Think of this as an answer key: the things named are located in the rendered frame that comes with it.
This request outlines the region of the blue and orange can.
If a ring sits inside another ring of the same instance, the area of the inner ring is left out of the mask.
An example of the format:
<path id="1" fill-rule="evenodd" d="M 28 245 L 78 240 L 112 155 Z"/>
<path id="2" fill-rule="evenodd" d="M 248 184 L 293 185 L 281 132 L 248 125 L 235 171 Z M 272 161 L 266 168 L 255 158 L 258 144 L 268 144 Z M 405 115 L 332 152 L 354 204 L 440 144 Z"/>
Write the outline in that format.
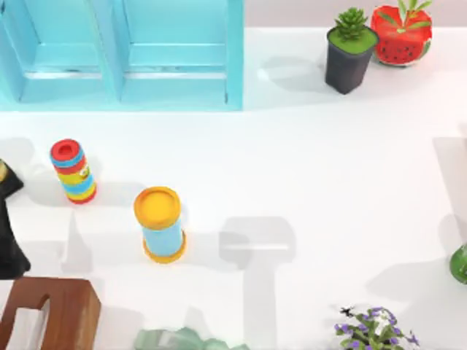
<path id="1" fill-rule="evenodd" d="M 142 226 L 147 256 L 160 264 L 173 263 L 183 255 L 186 235 L 181 223 L 182 204 L 169 187 L 148 187 L 134 201 L 134 214 Z"/>

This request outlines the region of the pale green crumpled object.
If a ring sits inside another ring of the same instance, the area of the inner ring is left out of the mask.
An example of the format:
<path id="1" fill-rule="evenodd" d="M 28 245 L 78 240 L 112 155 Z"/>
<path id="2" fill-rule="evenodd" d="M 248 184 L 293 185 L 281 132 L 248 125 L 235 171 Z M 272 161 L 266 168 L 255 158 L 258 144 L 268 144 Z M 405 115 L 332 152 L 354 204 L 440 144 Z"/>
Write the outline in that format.
<path id="1" fill-rule="evenodd" d="M 189 327 L 178 330 L 140 330 L 133 350 L 251 350 L 246 344 L 230 348 L 216 338 L 202 339 Z"/>

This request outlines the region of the black trophy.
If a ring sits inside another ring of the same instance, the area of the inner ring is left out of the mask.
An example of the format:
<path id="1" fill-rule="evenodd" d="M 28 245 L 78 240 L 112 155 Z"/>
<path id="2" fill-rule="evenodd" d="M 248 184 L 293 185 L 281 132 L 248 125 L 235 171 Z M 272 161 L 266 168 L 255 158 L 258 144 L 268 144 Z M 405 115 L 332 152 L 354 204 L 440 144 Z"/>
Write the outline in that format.
<path id="1" fill-rule="evenodd" d="M 23 186 L 16 173 L 0 158 L 0 280 L 19 279 L 31 269 L 12 231 L 6 202 Z"/>

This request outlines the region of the red striped colourful can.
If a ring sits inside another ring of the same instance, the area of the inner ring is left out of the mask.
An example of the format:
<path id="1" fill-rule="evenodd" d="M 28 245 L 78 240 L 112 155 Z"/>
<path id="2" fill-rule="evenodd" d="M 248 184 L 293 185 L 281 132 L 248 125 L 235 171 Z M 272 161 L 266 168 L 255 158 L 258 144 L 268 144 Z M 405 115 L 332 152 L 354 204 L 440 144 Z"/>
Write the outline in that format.
<path id="1" fill-rule="evenodd" d="M 75 204 L 91 201 L 97 192 L 81 145 L 74 139 L 62 139 L 52 145 L 50 159 L 66 197 Z"/>

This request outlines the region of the brown wooden box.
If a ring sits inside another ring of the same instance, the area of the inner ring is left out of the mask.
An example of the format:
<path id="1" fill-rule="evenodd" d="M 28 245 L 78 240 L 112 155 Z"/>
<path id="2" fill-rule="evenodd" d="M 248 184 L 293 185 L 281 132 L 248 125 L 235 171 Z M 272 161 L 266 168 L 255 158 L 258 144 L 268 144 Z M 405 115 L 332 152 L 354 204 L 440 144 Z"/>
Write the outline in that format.
<path id="1" fill-rule="evenodd" d="M 24 276 L 13 282 L 0 319 L 0 350 L 7 350 L 20 308 L 40 310 L 50 303 L 40 350 L 93 350 L 101 312 L 92 284 L 85 279 Z"/>

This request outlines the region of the watermelon pattern plant pot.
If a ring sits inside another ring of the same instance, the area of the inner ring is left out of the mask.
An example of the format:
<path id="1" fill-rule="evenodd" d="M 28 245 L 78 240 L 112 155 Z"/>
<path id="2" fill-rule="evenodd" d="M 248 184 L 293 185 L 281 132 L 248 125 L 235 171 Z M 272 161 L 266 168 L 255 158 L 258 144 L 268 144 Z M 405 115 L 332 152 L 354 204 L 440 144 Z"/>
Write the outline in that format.
<path id="1" fill-rule="evenodd" d="M 396 6 L 377 7 L 371 17 L 371 29 L 379 36 L 374 49 L 380 63 L 408 66 L 430 49 L 432 18 L 426 12 L 433 0 L 397 0 Z"/>

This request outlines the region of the light blue rack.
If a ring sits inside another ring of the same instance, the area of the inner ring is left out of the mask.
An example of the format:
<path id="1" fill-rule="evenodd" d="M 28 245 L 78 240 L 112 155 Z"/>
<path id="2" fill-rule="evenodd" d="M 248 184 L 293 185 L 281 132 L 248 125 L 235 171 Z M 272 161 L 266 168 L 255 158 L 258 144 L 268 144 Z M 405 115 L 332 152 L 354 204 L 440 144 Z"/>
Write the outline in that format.
<path id="1" fill-rule="evenodd" d="M 240 110 L 244 0 L 0 0 L 0 112 Z"/>

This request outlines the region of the dark grey potted succulent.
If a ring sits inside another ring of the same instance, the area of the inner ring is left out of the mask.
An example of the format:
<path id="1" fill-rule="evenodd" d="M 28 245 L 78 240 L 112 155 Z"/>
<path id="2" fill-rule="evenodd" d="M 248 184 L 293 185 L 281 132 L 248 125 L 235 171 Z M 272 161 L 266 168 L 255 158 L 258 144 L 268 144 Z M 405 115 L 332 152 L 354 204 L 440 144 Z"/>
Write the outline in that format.
<path id="1" fill-rule="evenodd" d="M 365 77 L 378 34 L 366 25 L 362 9 L 350 7 L 335 19 L 327 33 L 325 82 L 345 95 L 359 87 Z"/>

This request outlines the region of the purple flower plant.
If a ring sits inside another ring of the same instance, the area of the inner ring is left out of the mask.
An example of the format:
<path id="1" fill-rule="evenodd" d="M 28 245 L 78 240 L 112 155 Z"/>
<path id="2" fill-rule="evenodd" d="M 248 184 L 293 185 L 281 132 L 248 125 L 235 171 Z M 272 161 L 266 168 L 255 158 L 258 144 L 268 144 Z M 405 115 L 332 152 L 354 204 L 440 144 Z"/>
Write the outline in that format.
<path id="1" fill-rule="evenodd" d="M 394 314 L 384 307 L 368 308 L 357 313 L 353 307 L 341 308 L 354 323 L 337 323 L 334 330 L 342 336 L 343 350 L 422 350 L 416 335 L 404 334 Z"/>

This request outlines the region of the green round object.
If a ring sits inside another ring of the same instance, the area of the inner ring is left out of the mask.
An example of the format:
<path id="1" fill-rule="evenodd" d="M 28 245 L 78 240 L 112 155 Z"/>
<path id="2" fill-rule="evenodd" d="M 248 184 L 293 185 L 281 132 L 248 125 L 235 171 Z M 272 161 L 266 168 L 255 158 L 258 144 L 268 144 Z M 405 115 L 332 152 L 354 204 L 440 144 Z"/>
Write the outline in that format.
<path id="1" fill-rule="evenodd" d="M 462 284 L 467 284 L 467 243 L 459 247 L 451 256 L 449 269 L 452 276 Z"/>

